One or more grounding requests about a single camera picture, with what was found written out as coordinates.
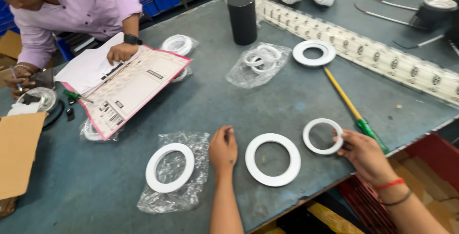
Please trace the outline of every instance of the printed form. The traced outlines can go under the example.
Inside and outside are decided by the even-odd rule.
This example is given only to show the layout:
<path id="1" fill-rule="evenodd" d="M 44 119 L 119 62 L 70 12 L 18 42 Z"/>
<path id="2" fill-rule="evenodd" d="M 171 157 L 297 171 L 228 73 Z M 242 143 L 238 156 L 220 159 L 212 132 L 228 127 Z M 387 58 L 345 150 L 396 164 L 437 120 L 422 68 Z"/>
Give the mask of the printed form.
<path id="1" fill-rule="evenodd" d="M 79 100 L 104 140 L 163 89 L 191 61 L 163 50 L 141 46 L 140 55 L 109 77 L 87 98 Z"/>

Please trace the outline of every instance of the cardboard flap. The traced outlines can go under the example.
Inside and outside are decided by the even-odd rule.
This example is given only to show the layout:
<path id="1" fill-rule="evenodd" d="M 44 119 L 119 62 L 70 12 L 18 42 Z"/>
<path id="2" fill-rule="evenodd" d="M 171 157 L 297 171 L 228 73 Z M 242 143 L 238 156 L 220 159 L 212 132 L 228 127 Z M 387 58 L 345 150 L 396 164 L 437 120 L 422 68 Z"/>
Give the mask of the cardboard flap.
<path id="1" fill-rule="evenodd" d="M 0 39 L 0 53 L 17 59 L 21 53 L 21 49 L 21 36 L 16 32 L 6 31 L 6 33 Z"/>
<path id="2" fill-rule="evenodd" d="M 0 118 L 0 200 L 26 192 L 45 117 L 40 112 Z"/>

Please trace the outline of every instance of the black smartwatch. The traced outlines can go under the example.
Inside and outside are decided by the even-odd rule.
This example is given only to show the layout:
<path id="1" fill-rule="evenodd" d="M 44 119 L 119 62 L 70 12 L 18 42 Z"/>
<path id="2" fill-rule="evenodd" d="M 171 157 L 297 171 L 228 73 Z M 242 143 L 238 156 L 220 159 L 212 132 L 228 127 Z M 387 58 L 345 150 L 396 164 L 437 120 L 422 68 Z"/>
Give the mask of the black smartwatch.
<path id="1" fill-rule="evenodd" d="M 124 42 L 132 45 L 142 45 L 142 41 L 134 35 L 124 34 Z"/>

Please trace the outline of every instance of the black thread bracelet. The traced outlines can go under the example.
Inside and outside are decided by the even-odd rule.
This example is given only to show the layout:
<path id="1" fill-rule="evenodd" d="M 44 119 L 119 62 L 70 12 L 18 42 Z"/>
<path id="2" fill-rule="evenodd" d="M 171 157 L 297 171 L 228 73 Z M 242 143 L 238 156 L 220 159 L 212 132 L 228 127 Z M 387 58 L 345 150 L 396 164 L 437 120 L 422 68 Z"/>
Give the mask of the black thread bracelet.
<path id="1" fill-rule="evenodd" d="M 382 202 L 380 202 L 380 203 L 381 203 L 382 205 L 384 205 L 384 206 L 387 206 L 387 207 L 399 205 L 399 204 L 401 204 L 402 202 L 408 200 L 408 198 L 410 198 L 411 194 L 413 193 L 413 190 L 412 190 L 411 188 L 409 188 L 409 189 L 410 189 L 410 190 L 408 191 L 408 193 L 406 194 L 406 196 L 405 196 L 403 199 L 401 199 L 400 201 L 398 201 L 398 202 L 391 203 L 391 204 L 385 204 L 385 203 L 382 203 Z"/>

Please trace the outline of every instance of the lavender shirt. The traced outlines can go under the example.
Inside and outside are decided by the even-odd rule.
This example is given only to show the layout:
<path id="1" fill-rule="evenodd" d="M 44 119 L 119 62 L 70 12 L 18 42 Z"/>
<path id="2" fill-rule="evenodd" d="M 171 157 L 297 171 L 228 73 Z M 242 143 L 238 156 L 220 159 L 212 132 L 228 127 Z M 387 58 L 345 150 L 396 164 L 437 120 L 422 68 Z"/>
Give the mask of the lavender shirt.
<path id="1" fill-rule="evenodd" d="M 142 11 L 139 0 L 59 0 L 44 3 L 39 11 L 15 9 L 21 30 L 22 51 L 18 63 L 44 68 L 55 51 L 53 31 L 83 32 L 106 41 L 123 31 L 122 21 Z"/>

